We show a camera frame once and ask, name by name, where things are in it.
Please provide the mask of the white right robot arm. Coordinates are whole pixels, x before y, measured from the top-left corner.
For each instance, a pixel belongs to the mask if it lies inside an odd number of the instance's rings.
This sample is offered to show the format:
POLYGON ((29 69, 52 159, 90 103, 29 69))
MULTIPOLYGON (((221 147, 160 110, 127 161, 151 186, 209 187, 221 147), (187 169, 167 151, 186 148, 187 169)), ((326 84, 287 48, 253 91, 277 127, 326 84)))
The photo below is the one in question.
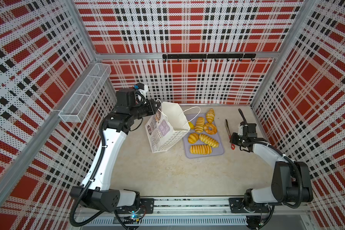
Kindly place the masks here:
POLYGON ((232 133, 230 143, 239 150, 254 153, 272 169, 271 185, 264 188, 247 189, 242 205, 248 212, 255 212, 264 205, 297 209, 303 203, 313 201, 313 189, 309 167, 304 162, 294 161, 272 146, 264 138, 259 138, 256 124, 248 123, 239 109, 242 122, 237 133, 232 133))

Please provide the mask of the red handled metal tongs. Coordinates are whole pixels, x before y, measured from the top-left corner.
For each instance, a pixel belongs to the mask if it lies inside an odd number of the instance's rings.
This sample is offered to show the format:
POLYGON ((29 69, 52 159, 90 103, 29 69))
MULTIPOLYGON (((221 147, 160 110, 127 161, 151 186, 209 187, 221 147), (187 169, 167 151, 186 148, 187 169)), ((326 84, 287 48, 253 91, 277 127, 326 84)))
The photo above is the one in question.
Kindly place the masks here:
POLYGON ((235 145, 231 143, 232 133, 230 132, 230 128, 229 128, 229 124, 227 120, 225 120, 225 128, 229 137, 229 143, 231 144, 231 149, 235 150, 235 145))

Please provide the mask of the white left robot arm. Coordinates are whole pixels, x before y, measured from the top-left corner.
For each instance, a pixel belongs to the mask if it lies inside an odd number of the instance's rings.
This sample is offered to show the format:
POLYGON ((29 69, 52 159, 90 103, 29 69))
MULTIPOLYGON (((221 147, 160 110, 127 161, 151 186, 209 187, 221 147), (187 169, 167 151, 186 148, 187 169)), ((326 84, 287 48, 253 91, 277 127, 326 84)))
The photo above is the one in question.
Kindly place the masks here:
POLYGON ((71 189, 74 199, 69 221, 73 227, 84 226, 104 212, 117 214, 120 208, 137 212, 140 194, 131 190, 110 188, 114 165, 136 119, 155 115, 161 102, 147 99, 148 87, 142 83, 116 92, 117 103, 112 111, 100 122, 100 145, 94 161, 79 186, 71 189))

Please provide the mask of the white printed paper bag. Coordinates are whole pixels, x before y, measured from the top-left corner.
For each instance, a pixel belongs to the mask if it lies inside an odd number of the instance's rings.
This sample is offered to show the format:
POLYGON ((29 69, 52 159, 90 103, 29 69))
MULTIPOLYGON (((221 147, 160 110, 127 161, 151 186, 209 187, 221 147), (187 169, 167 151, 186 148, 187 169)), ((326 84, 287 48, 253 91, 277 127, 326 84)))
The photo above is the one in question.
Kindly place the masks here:
POLYGON ((151 151, 168 151, 190 132, 189 122, 185 110, 179 104, 162 102, 156 114, 145 125, 151 151))

